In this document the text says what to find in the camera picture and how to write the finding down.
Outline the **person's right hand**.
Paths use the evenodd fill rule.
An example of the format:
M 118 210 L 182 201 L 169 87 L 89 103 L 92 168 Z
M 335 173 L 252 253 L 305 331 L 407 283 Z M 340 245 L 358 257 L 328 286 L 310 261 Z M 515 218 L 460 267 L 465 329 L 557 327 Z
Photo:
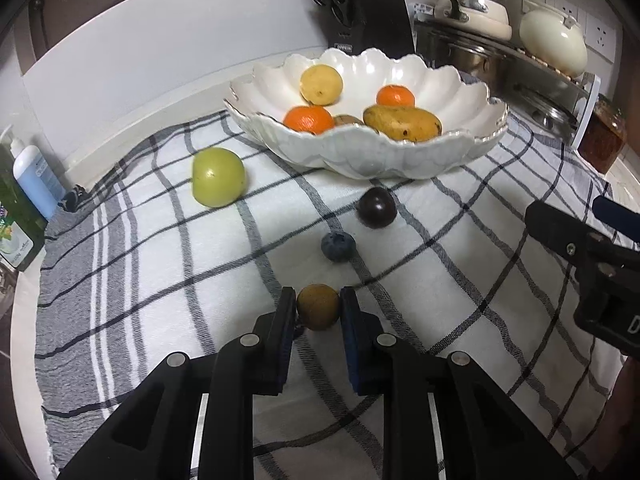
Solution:
M 639 361 L 628 358 L 596 432 L 589 479 L 639 478 Z

